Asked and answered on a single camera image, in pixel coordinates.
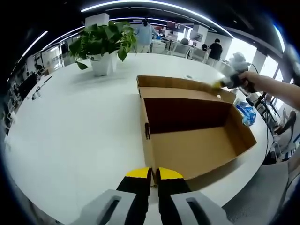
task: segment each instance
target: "ceiling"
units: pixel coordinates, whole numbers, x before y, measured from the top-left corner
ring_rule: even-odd
[[[89,6],[107,1],[103,0],[52,0],[37,1],[27,0],[21,2],[9,1],[2,22],[4,24],[5,42],[2,52],[5,50],[5,58],[7,63],[2,67],[1,81],[6,81],[11,71],[15,67],[15,63],[21,58],[25,50],[30,44],[45,30],[48,33],[42,37],[27,53],[27,56],[40,51],[48,43],[57,37],[84,25],[85,17],[105,12],[110,18],[119,17],[152,17],[164,20],[170,20],[178,23],[204,23],[210,26],[210,31],[216,31],[222,35],[228,35],[218,26],[207,22],[206,20],[195,16],[192,13],[182,11],[165,5],[145,4],[145,3],[122,3],[108,5],[105,7],[95,8],[93,10],[82,13],[80,10]],[[280,21],[286,28],[285,38],[290,42],[298,45],[295,38],[295,29],[290,27],[289,15],[282,16],[280,10],[275,7],[274,2],[268,0],[260,0],[259,6],[254,5],[254,1],[247,0],[172,0],[171,4],[178,5],[213,20],[221,26],[231,27],[248,34],[251,34],[274,48],[281,50],[281,45],[275,29],[272,25],[274,20]],[[20,61],[22,65],[26,56]]]

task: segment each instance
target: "desk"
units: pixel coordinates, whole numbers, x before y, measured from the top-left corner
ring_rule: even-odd
[[[64,224],[76,220],[98,195],[115,189],[128,171],[145,166],[137,75],[190,75],[211,84],[224,77],[203,63],[160,54],[130,53],[108,77],[94,77],[87,65],[83,71],[76,64],[55,71],[40,90],[41,98],[25,98],[8,134],[11,150],[5,152],[18,187]],[[259,114],[251,130],[257,144],[227,174],[201,189],[220,206],[241,191],[264,160],[267,127]],[[144,224],[161,224],[157,189],[151,190]]]

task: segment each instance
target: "office room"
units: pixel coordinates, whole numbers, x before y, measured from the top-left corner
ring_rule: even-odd
[[[268,1],[17,4],[0,76],[4,217],[291,224],[296,12]]]

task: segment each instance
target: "person in black shirt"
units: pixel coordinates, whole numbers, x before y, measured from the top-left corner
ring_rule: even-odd
[[[222,52],[223,48],[220,45],[220,40],[217,38],[215,43],[210,46],[210,55],[207,64],[213,67],[216,64],[216,61],[220,60]]]

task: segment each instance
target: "hand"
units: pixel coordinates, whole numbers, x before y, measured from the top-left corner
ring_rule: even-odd
[[[245,88],[246,90],[249,90],[249,82],[251,82],[254,85],[254,89],[256,91],[262,91],[263,90],[263,79],[265,76],[259,75],[254,72],[244,72],[241,75],[239,75],[239,78],[242,79],[247,79],[242,87]]]

